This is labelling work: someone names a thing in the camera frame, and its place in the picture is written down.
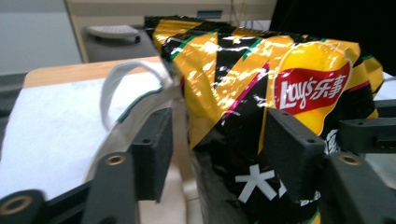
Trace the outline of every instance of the brass grommet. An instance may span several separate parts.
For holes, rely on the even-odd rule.
[[[123,163],[124,161],[125,161],[124,156],[116,155],[116,156],[107,158],[106,163],[107,163],[107,165],[118,165],[118,164]]]
[[[341,156],[338,157],[338,159],[340,161],[343,161],[346,164],[349,164],[349,165],[361,165],[361,161],[360,160],[358,160],[358,159],[356,159],[354,157],[348,156],[348,155],[341,155]]]
[[[20,204],[16,207],[11,207],[13,203],[17,203],[20,201]],[[12,215],[15,213],[20,212],[21,210],[25,209],[32,203],[33,199],[30,196],[27,195],[22,195],[18,196],[15,198],[12,198],[8,201],[6,201],[3,205],[0,207],[0,215]]]

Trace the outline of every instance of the lay's logo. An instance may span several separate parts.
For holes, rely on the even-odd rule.
[[[347,84],[350,66],[320,72],[308,69],[288,69],[276,78],[276,107],[291,114],[333,105]]]
[[[270,92],[274,106],[321,134],[351,77],[351,60],[337,46],[309,42],[293,46],[276,71]]]

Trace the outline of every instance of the paper bag handle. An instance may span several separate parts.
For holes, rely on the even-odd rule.
[[[122,79],[130,71],[139,67],[145,68],[156,78],[158,78],[161,82],[162,89],[168,89],[173,85],[173,80],[169,76],[168,72],[166,71],[162,63],[129,61],[115,65],[105,79],[100,97],[101,120],[102,120],[102,124],[108,131],[110,131],[111,127],[114,124],[114,122],[110,119],[108,115],[108,111],[111,106],[111,101],[113,99],[114,92],[116,91],[117,87],[120,85]]]

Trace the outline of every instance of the wooden table edge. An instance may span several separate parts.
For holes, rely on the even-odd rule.
[[[25,89],[106,77],[116,64],[129,61],[144,61],[151,63],[162,62],[159,56],[155,56],[99,63],[80,63],[37,68],[26,75],[23,88]],[[131,73],[141,72],[145,72],[145,70],[143,68],[138,68]]]

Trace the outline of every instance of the red logo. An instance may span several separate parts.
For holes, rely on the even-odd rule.
[[[275,80],[276,108],[296,115],[336,103],[347,84],[350,65],[331,72],[294,68]]]

